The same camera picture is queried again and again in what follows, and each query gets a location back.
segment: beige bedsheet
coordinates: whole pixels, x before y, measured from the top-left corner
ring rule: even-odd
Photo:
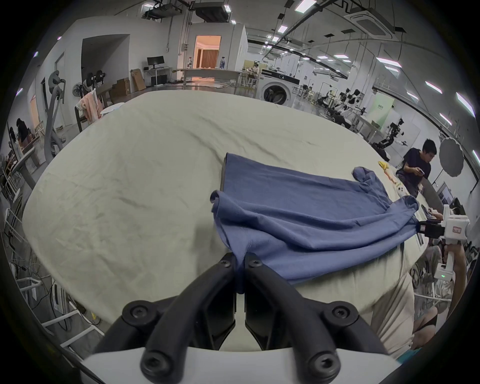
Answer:
[[[241,96],[156,91],[104,116],[55,157],[26,204],[26,237],[52,276],[108,322],[132,300],[177,295],[226,252],[209,201],[226,152],[349,180],[366,167],[398,198],[375,151],[330,121]],[[363,310],[424,248],[413,237],[403,252],[297,288]]]

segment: shirt sleeve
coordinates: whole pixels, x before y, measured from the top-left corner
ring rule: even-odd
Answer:
[[[408,163],[408,165],[409,165],[410,167],[412,166],[412,163],[413,163],[413,148],[410,148],[410,149],[408,150],[408,152],[405,154],[405,156],[404,156],[403,159],[404,159],[404,161],[405,161],[405,162],[403,163],[404,165],[405,165],[405,163]]]

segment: cable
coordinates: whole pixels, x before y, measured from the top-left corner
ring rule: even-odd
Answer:
[[[393,13],[393,29],[395,31],[395,11],[393,9],[393,1],[390,0],[390,4],[392,4],[392,13]]]
[[[403,47],[403,32],[402,32],[402,37],[400,38],[400,53],[398,54],[398,59],[397,61],[400,60],[400,55],[402,54],[402,47]]]
[[[38,301],[38,303],[36,304],[35,307],[32,308],[32,310],[34,310],[36,307],[38,307],[38,306],[40,305],[41,301],[42,301],[45,297],[47,297],[47,296],[50,295],[50,292],[52,291],[52,287],[53,287],[53,285],[50,287],[50,289],[48,290],[47,294]]]

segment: white wall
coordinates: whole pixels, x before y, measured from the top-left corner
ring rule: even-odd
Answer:
[[[235,64],[235,70],[241,71],[243,68],[243,62],[245,61],[245,54],[248,50],[248,39],[247,32],[245,31],[245,26],[240,30],[240,40],[239,40],[239,49],[237,55],[237,62]]]
[[[225,69],[235,71],[239,59],[240,43],[244,44],[244,39],[246,38],[245,26],[243,24],[233,25],[230,23],[192,24],[188,34],[187,58],[191,57],[193,59],[195,41],[197,36],[202,35],[221,36],[216,67],[218,68],[220,66],[220,60],[222,57],[225,57]]]

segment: computer monitor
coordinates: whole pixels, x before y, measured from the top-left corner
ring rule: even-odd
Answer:
[[[156,66],[157,64],[164,64],[163,56],[147,57],[148,65]]]

